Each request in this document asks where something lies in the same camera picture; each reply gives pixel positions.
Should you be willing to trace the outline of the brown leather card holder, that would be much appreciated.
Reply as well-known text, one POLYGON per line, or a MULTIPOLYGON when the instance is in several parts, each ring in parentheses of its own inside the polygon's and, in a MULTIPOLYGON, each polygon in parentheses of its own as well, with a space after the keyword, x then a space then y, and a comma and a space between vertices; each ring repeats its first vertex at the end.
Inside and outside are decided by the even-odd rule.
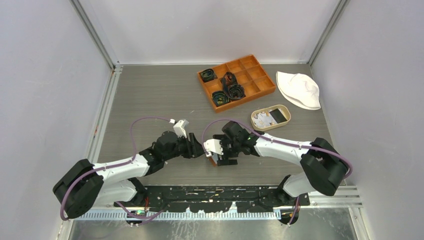
POLYGON ((208 160, 211 162, 211 164, 214 166, 214 167, 217 167, 218 166, 218 158, 216 157, 216 156, 211 156, 211 157, 208 157, 208 160))

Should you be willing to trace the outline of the beige oval card tray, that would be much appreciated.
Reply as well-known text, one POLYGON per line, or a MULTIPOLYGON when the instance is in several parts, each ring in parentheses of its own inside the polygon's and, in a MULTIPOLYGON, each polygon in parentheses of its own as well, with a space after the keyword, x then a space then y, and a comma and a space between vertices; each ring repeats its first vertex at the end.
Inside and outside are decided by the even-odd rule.
POLYGON ((253 111, 250 123, 255 130, 266 132, 287 125, 291 118, 288 108, 277 104, 253 111))

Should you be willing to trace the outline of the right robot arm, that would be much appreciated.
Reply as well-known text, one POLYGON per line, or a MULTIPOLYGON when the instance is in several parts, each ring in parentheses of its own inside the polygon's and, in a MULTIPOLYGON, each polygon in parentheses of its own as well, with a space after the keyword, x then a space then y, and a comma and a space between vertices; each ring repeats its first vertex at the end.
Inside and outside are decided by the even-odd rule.
POLYGON ((213 157, 216 162, 244 153, 275 158, 301 167, 301 173, 286 176, 279 185, 277 198, 286 206, 309 192, 333 196, 351 170, 347 160, 323 138, 317 137, 313 141, 283 139, 253 130, 237 121, 227 122, 221 130, 222 135, 202 142, 207 157, 213 157))

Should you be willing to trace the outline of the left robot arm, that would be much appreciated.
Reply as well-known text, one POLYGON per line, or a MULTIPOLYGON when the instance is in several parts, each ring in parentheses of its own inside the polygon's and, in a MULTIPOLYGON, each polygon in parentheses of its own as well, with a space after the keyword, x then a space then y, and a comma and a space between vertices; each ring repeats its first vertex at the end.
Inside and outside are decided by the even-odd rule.
POLYGON ((141 206, 147 194, 139 177, 158 172, 168 160, 197 158, 204 153, 194 133, 184 136, 165 131, 150 147, 131 157, 95 164, 81 159, 52 189, 60 202, 60 217, 76 219, 96 205, 110 203, 141 206))

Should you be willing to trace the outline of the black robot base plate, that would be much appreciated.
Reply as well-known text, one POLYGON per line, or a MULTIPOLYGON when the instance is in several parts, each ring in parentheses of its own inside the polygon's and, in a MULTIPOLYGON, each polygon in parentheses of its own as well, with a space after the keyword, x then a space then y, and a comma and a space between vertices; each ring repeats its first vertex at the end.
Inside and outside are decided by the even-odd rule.
POLYGON ((294 224, 307 193, 283 199, 281 187, 269 185, 207 186, 151 185, 130 201, 115 203, 130 211, 128 223, 142 223, 133 215, 155 220, 278 220, 294 224))

